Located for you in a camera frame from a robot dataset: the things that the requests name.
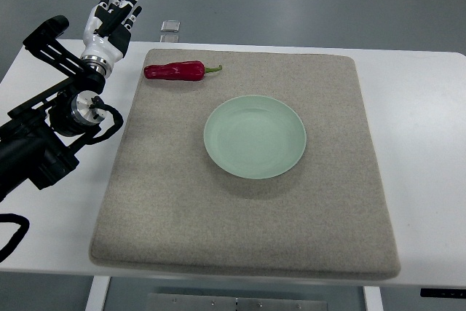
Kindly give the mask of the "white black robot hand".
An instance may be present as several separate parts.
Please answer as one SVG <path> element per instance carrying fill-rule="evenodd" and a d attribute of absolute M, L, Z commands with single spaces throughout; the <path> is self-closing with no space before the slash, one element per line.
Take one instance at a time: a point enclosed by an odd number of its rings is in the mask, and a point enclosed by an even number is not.
<path fill-rule="evenodd" d="M 126 55 L 132 29 L 142 11 L 139 0 L 99 0 L 84 28 L 81 59 L 95 62 L 107 74 Z"/>

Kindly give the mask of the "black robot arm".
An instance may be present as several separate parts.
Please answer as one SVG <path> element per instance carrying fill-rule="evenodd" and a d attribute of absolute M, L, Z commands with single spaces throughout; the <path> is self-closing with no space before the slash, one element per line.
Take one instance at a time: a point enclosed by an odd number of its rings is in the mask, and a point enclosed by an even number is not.
<path fill-rule="evenodd" d="M 100 69 L 87 65 L 58 42 L 69 26 L 57 15 L 23 42 L 33 56 L 66 75 L 44 92 L 9 111 L 1 126 L 1 196 L 25 180 L 38 189 L 56 184 L 76 169 L 76 153 L 109 139 L 123 126 L 122 115 L 103 102 Z"/>

